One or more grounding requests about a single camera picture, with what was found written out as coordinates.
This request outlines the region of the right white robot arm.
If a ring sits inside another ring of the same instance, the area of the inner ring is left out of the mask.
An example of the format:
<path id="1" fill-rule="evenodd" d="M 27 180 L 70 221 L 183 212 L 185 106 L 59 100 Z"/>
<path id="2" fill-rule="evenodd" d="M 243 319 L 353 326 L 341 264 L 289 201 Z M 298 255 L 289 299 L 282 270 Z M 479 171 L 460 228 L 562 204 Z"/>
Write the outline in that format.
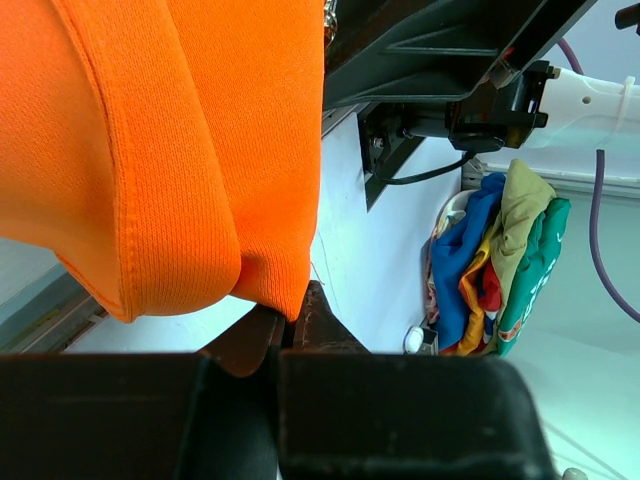
<path id="1" fill-rule="evenodd" d="M 328 1 L 323 107 L 362 108 L 365 145 L 445 138 L 494 152 L 607 142 L 639 128 L 639 92 L 554 67 L 587 1 Z"/>

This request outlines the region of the orange zip jacket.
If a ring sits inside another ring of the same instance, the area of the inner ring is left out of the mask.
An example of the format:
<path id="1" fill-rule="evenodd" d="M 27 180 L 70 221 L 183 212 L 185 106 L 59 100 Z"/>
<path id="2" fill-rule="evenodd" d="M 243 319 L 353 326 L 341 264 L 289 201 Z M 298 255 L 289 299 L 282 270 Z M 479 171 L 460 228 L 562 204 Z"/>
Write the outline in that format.
<path id="1" fill-rule="evenodd" d="M 310 278 L 320 1 L 5 1 L 1 233 L 131 322 Z"/>

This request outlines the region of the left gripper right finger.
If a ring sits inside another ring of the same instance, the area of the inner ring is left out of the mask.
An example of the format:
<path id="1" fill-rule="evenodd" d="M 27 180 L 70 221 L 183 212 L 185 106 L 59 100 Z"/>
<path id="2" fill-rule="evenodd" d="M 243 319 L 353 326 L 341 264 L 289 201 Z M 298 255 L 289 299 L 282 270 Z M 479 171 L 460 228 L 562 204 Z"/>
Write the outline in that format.
<path id="1" fill-rule="evenodd" d="M 494 357 L 374 354 L 311 282 L 278 361 L 286 479 L 553 479 L 532 395 Z"/>

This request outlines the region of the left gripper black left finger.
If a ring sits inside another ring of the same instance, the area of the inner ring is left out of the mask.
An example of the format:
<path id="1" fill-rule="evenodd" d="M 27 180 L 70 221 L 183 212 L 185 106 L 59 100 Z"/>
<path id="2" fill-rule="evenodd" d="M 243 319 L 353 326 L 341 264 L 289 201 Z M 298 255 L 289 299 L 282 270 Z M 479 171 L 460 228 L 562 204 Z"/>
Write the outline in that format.
<path id="1" fill-rule="evenodd" d="M 257 306 L 195 353 L 3 356 L 2 477 L 275 478 L 283 328 Z"/>

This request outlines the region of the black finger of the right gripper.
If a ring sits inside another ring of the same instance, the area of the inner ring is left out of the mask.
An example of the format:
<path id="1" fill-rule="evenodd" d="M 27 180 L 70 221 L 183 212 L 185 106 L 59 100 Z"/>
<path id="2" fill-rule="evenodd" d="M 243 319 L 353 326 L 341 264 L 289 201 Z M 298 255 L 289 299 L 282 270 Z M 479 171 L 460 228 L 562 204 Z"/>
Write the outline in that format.
<path id="1" fill-rule="evenodd" d="M 592 7 L 584 0 L 334 1 L 323 105 L 456 102 L 511 83 Z"/>

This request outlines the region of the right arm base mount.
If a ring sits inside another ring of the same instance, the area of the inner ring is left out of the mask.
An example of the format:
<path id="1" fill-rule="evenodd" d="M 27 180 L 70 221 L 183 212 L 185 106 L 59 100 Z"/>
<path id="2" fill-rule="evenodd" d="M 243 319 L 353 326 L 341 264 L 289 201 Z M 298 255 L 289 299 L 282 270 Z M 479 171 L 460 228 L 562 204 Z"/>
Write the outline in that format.
<path id="1" fill-rule="evenodd" d="M 465 152 L 452 164 L 418 174 L 397 173 L 427 138 L 447 138 L 449 107 L 445 104 L 372 103 L 358 114 L 358 131 L 365 198 L 372 208 L 388 186 L 430 180 L 465 165 L 473 158 Z"/>

